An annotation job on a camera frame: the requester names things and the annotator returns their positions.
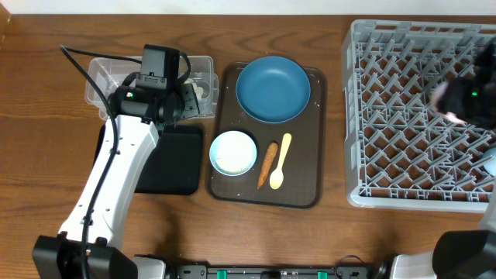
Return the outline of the dark blue plate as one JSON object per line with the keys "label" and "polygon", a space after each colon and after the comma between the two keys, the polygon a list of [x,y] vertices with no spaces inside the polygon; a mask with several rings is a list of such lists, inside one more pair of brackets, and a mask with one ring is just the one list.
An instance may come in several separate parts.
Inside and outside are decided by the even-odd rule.
{"label": "dark blue plate", "polygon": [[297,117],[311,97],[303,67],[285,57],[261,57],[248,63],[236,81],[236,98],[245,113],[266,123]]}

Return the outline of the pink cup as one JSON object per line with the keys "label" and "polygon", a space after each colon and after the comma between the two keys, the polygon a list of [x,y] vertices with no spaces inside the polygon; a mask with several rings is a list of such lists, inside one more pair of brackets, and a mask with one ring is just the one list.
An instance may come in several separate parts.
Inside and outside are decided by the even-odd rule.
{"label": "pink cup", "polygon": [[466,124],[463,109],[463,86],[456,81],[444,81],[431,94],[431,110],[449,122]]}

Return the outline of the white paper napkin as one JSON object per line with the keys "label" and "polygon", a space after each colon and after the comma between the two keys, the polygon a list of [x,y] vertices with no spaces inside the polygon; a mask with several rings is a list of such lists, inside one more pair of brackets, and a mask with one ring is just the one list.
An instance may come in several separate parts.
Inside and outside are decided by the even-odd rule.
{"label": "white paper napkin", "polygon": [[203,94],[205,93],[204,89],[192,78],[188,78],[185,83],[192,85],[198,101],[201,101],[203,99]]}

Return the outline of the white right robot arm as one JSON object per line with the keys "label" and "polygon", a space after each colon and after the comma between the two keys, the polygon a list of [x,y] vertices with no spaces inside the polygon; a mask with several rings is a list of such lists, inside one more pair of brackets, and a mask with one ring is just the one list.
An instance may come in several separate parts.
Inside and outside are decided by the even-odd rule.
{"label": "white right robot arm", "polygon": [[[477,55],[473,78],[456,77],[440,84],[430,97],[438,115],[456,124],[470,124],[495,131],[495,41]],[[492,198],[480,229],[450,231],[438,240],[433,251],[397,255],[383,263],[377,278],[494,278],[495,198]]]}

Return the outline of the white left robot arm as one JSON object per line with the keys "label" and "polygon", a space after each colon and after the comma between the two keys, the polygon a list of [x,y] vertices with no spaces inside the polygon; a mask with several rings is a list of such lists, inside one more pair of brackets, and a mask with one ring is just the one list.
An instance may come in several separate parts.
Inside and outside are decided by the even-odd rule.
{"label": "white left robot arm", "polygon": [[133,195],[190,195],[198,188],[202,131],[177,121],[199,113],[193,85],[125,83],[104,97],[108,119],[91,174],[55,237],[39,236],[41,278],[172,278],[165,260],[121,251]]}

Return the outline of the light blue cup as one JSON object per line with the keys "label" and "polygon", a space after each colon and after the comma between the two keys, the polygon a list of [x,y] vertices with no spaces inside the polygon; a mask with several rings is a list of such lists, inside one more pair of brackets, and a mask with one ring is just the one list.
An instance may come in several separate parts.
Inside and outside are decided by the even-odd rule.
{"label": "light blue cup", "polygon": [[483,158],[485,159],[483,167],[485,171],[492,176],[496,175],[495,155],[496,155],[496,148],[487,150],[483,155]]}

